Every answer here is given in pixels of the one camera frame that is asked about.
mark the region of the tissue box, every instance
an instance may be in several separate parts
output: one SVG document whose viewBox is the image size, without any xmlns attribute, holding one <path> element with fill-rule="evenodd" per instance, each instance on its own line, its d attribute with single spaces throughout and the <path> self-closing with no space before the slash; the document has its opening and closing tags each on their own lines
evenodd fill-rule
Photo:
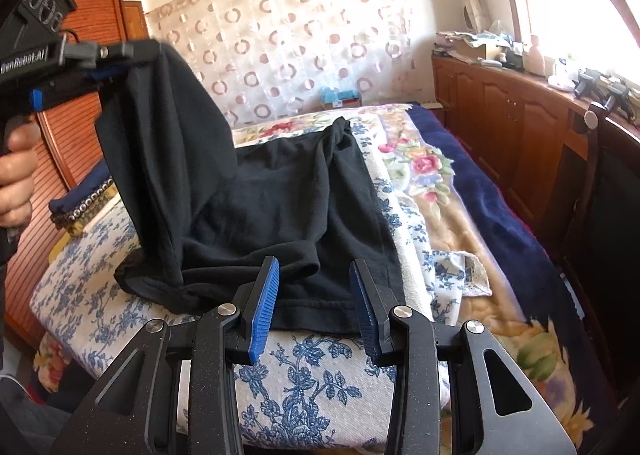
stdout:
<svg viewBox="0 0 640 455">
<path fill-rule="evenodd" d="M 324 110 L 361 107 L 362 96 L 355 89 L 336 92 L 325 87 L 322 89 L 321 102 Z"/>
</svg>

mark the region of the sneaker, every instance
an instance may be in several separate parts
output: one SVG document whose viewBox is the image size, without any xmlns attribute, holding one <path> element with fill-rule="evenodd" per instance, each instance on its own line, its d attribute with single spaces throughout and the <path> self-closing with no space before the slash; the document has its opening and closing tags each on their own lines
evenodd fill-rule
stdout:
<svg viewBox="0 0 640 455">
<path fill-rule="evenodd" d="M 32 401 L 32 398 L 29 395 L 29 392 L 27 391 L 27 389 L 22 385 L 20 381 L 18 381 L 12 375 L 0 374 L 0 387 L 4 387 L 4 390 L 2 391 L 2 393 L 4 393 L 5 391 L 11 391 L 12 393 L 15 393 L 21 390 L 26 394 L 29 400 Z"/>
</svg>

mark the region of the window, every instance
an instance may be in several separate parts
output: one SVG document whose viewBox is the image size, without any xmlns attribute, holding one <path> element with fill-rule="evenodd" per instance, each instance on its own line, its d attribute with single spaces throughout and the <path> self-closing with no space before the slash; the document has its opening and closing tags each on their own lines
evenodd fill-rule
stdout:
<svg viewBox="0 0 640 455">
<path fill-rule="evenodd" d="M 640 20 L 640 0 L 625 0 Z M 522 37 L 540 37 L 545 55 L 640 83 L 640 48 L 610 0 L 515 0 Z"/>
</svg>

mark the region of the wooden cabinet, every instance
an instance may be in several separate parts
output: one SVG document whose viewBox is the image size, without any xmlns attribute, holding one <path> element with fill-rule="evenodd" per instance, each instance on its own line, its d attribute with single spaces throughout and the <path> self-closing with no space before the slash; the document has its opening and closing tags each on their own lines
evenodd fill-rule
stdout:
<svg viewBox="0 0 640 455">
<path fill-rule="evenodd" d="M 563 146 L 582 152 L 584 137 L 571 122 L 586 109 L 543 80 L 513 71 L 433 58 L 436 99 L 446 108 L 446 127 L 504 193 L 511 209 L 534 233 L 548 237 L 552 193 Z M 564 198 L 567 204 L 570 198 Z"/>
<path fill-rule="evenodd" d="M 520 133 L 513 115 L 513 97 L 508 83 L 500 78 L 481 79 L 478 99 L 481 139 L 476 162 L 498 186 L 510 182 Z"/>
<path fill-rule="evenodd" d="M 451 128 L 462 146 L 473 155 L 479 141 L 478 127 L 481 114 L 478 112 L 478 82 L 465 71 L 454 76 L 450 98 Z"/>
<path fill-rule="evenodd" d="M 124 23 L 127 27 L 127 36 L 130 40 L 149 37 L 142 2 L 139 0 L 125 0 L 122 3 L 122 12 L 124 14 Z"/>
<path fill-rule="evenodd" d="M 568 113 L 535 89 L 523 88 L 518 94 L 514 118 L 520 138 L 513 180 L 505 196 L 517 215 L 535 228 L 541 223 L 556 180 Z"/>
<path fill-rule="evenodd" d="M 433 82 L 436 91 L 436 100 L 445 111 L 451 108 L 451 92 L 453 90 L 454 74 L 446 65 L 433 64 Z"/>
</svg>

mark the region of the bottle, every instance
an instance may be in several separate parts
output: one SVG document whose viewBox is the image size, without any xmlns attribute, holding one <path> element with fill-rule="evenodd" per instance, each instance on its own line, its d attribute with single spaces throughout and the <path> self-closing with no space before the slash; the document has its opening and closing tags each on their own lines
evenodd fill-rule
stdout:
<svg viewBox="0 0 640 455">
<path fill-rule="evenodd" d="M 531 47 L 528 52 L 524 52 L 522 55 L 522 61 L 524 70 L 535 74 L 536 76 L 545 77 L 545 57 L 540 52 L 540 38 L 532 34 L 531 35 Z"/>
</svg>

